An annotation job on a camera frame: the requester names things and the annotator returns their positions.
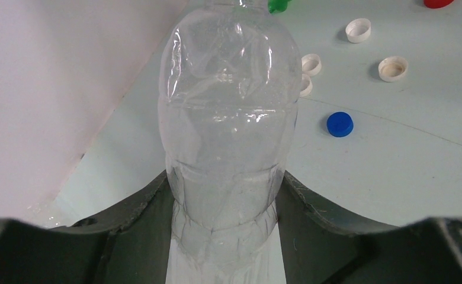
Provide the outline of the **clear ribbed plastic bottle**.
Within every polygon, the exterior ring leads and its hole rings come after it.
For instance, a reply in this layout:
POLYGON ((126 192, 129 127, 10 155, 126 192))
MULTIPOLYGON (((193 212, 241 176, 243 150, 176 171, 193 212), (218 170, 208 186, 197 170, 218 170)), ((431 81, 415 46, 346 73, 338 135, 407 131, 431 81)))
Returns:
POLYGON ((174 196, 171 283, 267 283, 301 57, 267 1, 205 1, 173 29, 158 121, 174 196))

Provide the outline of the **green plastic bottle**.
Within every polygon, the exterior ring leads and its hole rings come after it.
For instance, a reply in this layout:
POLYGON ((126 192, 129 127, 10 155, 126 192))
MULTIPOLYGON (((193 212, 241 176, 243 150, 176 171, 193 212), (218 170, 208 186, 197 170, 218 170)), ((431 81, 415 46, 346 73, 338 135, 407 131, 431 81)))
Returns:
POLYGON ((291 0, 268 0, 268 10, 270 14, 284 12, 288 8, 291 0))

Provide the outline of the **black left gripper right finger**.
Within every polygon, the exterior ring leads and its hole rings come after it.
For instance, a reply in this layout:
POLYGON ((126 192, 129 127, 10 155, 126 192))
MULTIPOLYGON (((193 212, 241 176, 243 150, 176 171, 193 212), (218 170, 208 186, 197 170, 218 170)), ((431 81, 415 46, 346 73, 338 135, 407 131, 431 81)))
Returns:
POLYGON ((287 283, 462 283, 462 218, 402 227, 353 213, 286 173, 276 198, 287 283))

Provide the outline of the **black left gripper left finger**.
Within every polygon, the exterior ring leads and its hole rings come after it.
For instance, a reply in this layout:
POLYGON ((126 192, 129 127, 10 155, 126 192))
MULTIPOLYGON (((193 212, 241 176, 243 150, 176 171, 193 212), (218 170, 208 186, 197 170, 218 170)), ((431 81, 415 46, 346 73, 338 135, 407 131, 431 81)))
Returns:
POLYGON ((0 218, 0 283, 164 283, 173 203, 162 172, 71 226, 0 218))

